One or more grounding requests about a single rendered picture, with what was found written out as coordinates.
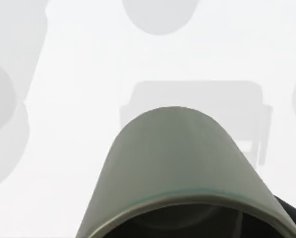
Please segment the grey-green cup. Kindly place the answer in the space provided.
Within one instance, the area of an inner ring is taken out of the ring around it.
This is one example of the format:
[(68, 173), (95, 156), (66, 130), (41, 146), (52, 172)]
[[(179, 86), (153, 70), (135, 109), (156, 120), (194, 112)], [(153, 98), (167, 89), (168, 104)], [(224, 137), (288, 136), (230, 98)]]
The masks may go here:
[(296, 238), (296, 222), (213, 118), (164, 107), (120, 131), (75, 238)]

